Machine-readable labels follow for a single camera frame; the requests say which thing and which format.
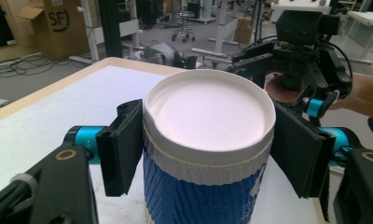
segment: chair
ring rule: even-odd
[[[182,23],[181,23],[180,28],[175,28],[173,30],[172,41],[174,41],[175,38],[178,35],[183,36],[183,42],[184,43],[187,42],[187,39],[189,38],[189,35],[192,35],[192,41],[195,41],[195,35],[193,34],[193,31],[191,29],[189,29],[186,25],[187,17],[194,17],[194,16],[195,16],[195,14],[191,11],[178,11],[177,12],[177,17],[181,18]]]

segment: gray floor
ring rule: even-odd
[[[208,37],[215,37],[217,21],[212,21],[208,24],[189,22],[188,25],[194,30],[196,41],[187,41],[186,43],[183,43],[180,38],[172,41],[171,36],[173,29],[160,29],[159,26],[157,26],[150,30],[143,30],[140,33],[140,44],[141,46],[147,46],[157,42],[169,42],[176,49],[183,52],[187,56],[198,56],[198,61],[202,62],[202,54],[193,52],[191,49],[198,48],[214,50],[214,42],[208,41]],[[265,32],[265,34],[270,34],[274,31],[268,29]],[[358,58],[363,51],[363,47],[356,44],[346,35],[335,36],[331,39],[331,42],[341,47],[346,54],[349,55],[349,57]],[[245,47],[246,45],[224,45],[222,52],[231,55],[241,51]],[[373,61],[372,54],[369,54],[367,58]],[[207,61],[205,64],[206,66],[204,68],[212,68],[211,62]],[[0,98],[8,99],[12,102],[17,101],[30,93],[33,93],[57,80],[73,74],[85,66],[85,64],[70,61],[53,62],[46,60],[39,55],[22,59],[21,63],[8,63],[1,65]],[[216,67],[216,69],[223,70],[226,67],[228,67],[228,64],[221,63]],[[352,69],[355,73],[373,76],[373,64],[352,63]],[[366,119],[366,117],[355,114],[351,111],[331,111],[325,115],[325,118],[323,119],[323,126],[350,128],[360,138],[363,146],[373,149],[373,135],[367,127]],[[336,191],[337,187],[338,182],[331,186],[331,190]],[[331,219],[332,223],[335,223],[335,221],[333,221],[333,214],[331,214]]]

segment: white lid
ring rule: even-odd
[[[216,70],[164,78],[145,100],[145,128],[165,153],[183,161],[229,164],[271,141],[275,111],[253,82]]]

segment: workshop background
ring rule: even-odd
[[[91,19],[89,25],[86,24],[83,15],[84,8],[80,8],[79,11],[72,9],[81,6],[76,0],[0,0],[0,99],[3,100],[1,102],[4,105],[15,102],[97,61],[91,58],[88,38],[95,28],[101,27],[99,3],[97,0],[81,0],[81,2],[89,6]],[[139,21],[139,31],[136,33],[139,48],[133,45],[135,35],[123,36],[122,56],[131,57],[132,50],[132,57],[138,57],[146,46],[168,43],[186,56],[196,56],[199,68],[225,70],[229,66],[228,61],[232,54],[240,52],[254,42],[255,33],[251,26],[252,2],[254,1],[241,1],[241,4],[236,6],[234,5],[236,3],[228,1],[225,24],[235,20],[238,24],[228,40],[236,41],[238,44],[224,43],[221,53],[226,57],[212,60],[208,59],[210,57],[206,53],[192,49],[214,50],[215,42],[209,41],[209,38],[216,38],[221,1],[213,1],[210,6],[203,6],[199,1],[135,0]],[[373,0],[340,2],[338,14],[346,15],[348,11],[373,11]],[[66,5],[64,11],[50,14],[51,6],[59,3]],[[275,17],[276,11],[271,10],[269,4],[270,1],[267,1],[264,13]],[[130,2],[118,1],[117,22],[132,19],[133,7],[131,6]],[[194,12],[195,16],[185,20],[185,23],[193,31],[195,40],[192,40],[192,35],[186,42],[180,35],[173,39],[174,23],[175,26],[179,26],[182,22],[181,18],[175,16],[174,9]],[[262,37],[276,35],[273,20],[271,18],[262,23]],[[53,24],[57,28],[49,29]],[[361,58],[361,52],[366,49],[373,36],[373,26],[365,26],[345,16],[341,29],[345,34],[333,36],[330,41],[338,45],[349,58]],[[106,57],[104,43],[97,44],[95,48],[99,60]],[[353,72],[373,76],[373,47],[365,59],[372,63],[352,62]],[[323,126],[350,128],[358,135],[364,147],[373,149],[373,134],[366,120],[365,116],[340,110],[327,112],[322,123]],[[332,196],[338,189],[341,177],[341,170],[331,170]],[[336,223],[333,211],[330,211],[330,219],[331,223]]]

